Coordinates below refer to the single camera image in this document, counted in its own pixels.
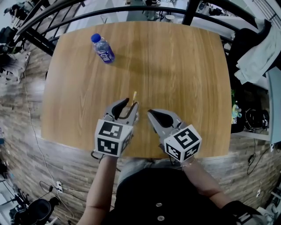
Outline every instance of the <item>white cable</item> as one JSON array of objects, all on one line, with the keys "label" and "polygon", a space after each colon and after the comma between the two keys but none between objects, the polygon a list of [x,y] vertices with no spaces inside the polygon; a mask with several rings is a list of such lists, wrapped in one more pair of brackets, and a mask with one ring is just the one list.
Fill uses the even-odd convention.
[{"label": "white cable", "polygon": [[[40,150],[40,152],[41,152],[41,154],[42,154],[42,157],[43,157],[43,159],[44,159],[45,167],[47,168],[47,170],[48,170],[48,172],[49,172],[49,174],[50,174],[50,176],[51,176],[51,178],[52,178],[52,180],[49,179],[49,182],[52,181],[53,184],[54,184],[54,186],[55,186],[55,188],[57,189],[58,186],[57,186],[56,182],[54,181],[54,178],[53,178],[51,172],[49,171],[49,169],[48,169],[48,167],[47,167],[47,163],[46,163],[44,154],[43,154],[41,148],[39,147],[39,144],[38,144],[38,141],[37,141],[36,132],[35,132],[35,130],[34,130],[34,128],[33,128],[32,122],[31,122],[31,112],[30,112],[29,105],[28,105],[28,93],[27,93],[27,90],[26,90],[26,75],[25,75],[25,93],[26,93],[26,104],[27,104],[27,108],[28,108],[28,111],[29,111],[30,125],[31,125],[31,127],[32,127],[32,129],[33,129],[33,132],[34,132],[34,135],[35,135],[35,139],[36,139],[36,143],[37,143],[38,149]],[[60,201],[64,204],[64,206],[65,206],[65,207],[72,213],[72,215],[73,215],[72,217],[65,215],[65,218],[67,219],[67,217],[68,217],[68,218],[70,218],[70,219],[74,219],[74,218],[75,218],[74,213],[73,213],[73,212],[66,206],[66,204],[61,200],[61,197],[59,196],[59,194],[58,194],[58,198],[60,199]]]}]

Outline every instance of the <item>wood plank floor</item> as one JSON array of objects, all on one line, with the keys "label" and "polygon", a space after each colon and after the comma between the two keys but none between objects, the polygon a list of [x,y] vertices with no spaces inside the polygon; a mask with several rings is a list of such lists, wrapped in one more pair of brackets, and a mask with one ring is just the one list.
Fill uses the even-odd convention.
[{"label": "wood plank floor", "polygon": [[[26,71],[26,88],[29,107],[32,115],[38,144],[45,156],[47,166],[55,180],[60,180],[64,186],[88,191],[97,172],[98,162],[87,151],[63,146],[45,141],[40,136],[40,115],[45,85],[45,73],[48,70],[51,57],[38,48],[33,48],[30,62]],[[25,80],[20,84],[15,81],[6,81],[0,77],[0,127],[4,132],[5,144],[0,146],[0,157],[8,161],[9,175],[30,199],[37,199],[44,194],[39,181],[49,184],[50,175],[45,168],[42,155],[37,147],[35,135],[29,122],[29,112],[26,102]],[[256,140],[257,162],[261,152],[269,147],[264,141]],[[231,136],[229,154],[223,157],[205,158],[199,160],[205,169],[222,185],[225,192],[234,200],[245,201],[246,204],[257,208],[264,205],[270,196],[270,191],[276,185],[280,176],[281,153],[276,150],[267,151],[262,157],[254,172],[248,176],[248,158],[254,152],[254,140]],[[126,160],[120,160],[121,169]],[[116,173],[114,192],[119,173]],[[261,187],[259,198],[254,197]],[[77,192],[65,189],[83,200],[86,192]],[[54,196],[55,190],[45,199]],[[75,218],[70,219],[76,224],[82,216],[85,202],[63,193],[60,195],[67,207],[74,212]],[[71,216],[66,207],[61,204],[56,207],[52,216],[61,219],[60,224],[68,224],[65,215]]]}]

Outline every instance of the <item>metal railing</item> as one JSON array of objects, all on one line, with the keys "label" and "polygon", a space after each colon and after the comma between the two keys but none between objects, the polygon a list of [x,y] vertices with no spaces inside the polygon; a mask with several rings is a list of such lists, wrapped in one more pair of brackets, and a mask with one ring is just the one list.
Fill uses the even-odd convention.
[{"label": "metal railing", "polygon": [[[256,27],[254,16],[252,16],[250,13],[246,12],[245,10],[243,10],[236,4],[234,4],[228,0],[208,0],[207,2],[217,5],[221,8],[235,14],[236,16],[244,19],[245,21],[247,21],[248,23],[250,23],[251,25]],[[55,45],[53,44],[53,42],[59,39],[59,36],[56,36],[56,34],[60,27],[62,27],[63,25],[66,25],[66,24],[69,25],[71,22],[74,22],[74,21],[77,21],[77,20],[80,20],[83,18],[112,13],[112,12],[164,11],[164,12],[168,12],[168,13],[178,13],[178,14],[184,15],[184,19],[182,21],[182,24],[184,24],[184,25],[190,25],[193,17],[198,17],[198,18],[202,18],[204,20],[208,20],[213,23],[219,24],[226,28],[229,28],[235,32],[239,30],[238,28],[236,28],[226,22],[223,22],[219,19],[216,19],[214,17],[196,13],[197,7],[200,4],[200,0],[189,0],[186,10],[170,8],[170,7],[161,7],[161,6],[124,6],[124,7],[115,7],[115,8],[108,8],[108,9],[93,11],[93,12],[89,12],[89,13],[86,13],[83,15],[72,16],[70,18],[66,18],[66,15],[68,14],[70,9],[75,4],[79,4],[78,7],[80,7],[80,5],[83,5],[83,0],[59,0],[59,1],[55,2],[51,6],[49,6],[42,12],[40,12],[38,15],[26,20],[24,25],[19,29],[17,34],[22,35],[24,38],[26,38],[32,44],[36,45],[38,48],[40,48],[44,52],[48,53],[49,55],[52,55],[54,52],[54,49],[55,49]],[[66,15],[64,15],[61,22],[53,25],[54,19],[57,17],[58,13],[61,10],[66,9],[66,8],[68,8],[67,13],[66,13]],[[53,16],[53,19],[50,22],[50,24],[48,25],[48,27],[44,31],[38,32],[37,29],[39,28],[42,21],[51,15]],[[46,34],[55,29],[56,29],[55,34],[50,39],[47,39],[45,37]],[[226,42],[231,42],[231,40],[229,40],[228,38],[225,38],[225,37],[221,37],[221,39]]]},{"label": "metal railing", "polygon": [[281,29],[281,19],[266,0],[252,0],[261,10],[266,19]]}]

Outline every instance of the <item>plastic water bottle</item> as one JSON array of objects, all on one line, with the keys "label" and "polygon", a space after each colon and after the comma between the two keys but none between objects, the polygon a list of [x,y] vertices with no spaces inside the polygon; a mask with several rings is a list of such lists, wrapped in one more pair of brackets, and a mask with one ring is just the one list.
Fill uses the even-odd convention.
[{"label": "plastic water bottle", "polygon": [[103,37],[101,37],[98,33],[94,34],[91,37],[91,40],[94,45],[94,50],[101,57],[101,59],[105,63],[112,63],[115,59],[115,55],[112,49],[110,48],[108,42]]}]

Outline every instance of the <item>blue bottle cap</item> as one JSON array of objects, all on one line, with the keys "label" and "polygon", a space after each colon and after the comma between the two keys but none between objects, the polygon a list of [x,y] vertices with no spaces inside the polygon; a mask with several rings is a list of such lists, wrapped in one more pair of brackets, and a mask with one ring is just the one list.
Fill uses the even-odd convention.
[{"label": "blue bottle cap", "polygon": [[97,43],[101,40],[101,36],[98,33],[96,33],[91,37],[91,40],[92,42]]}]

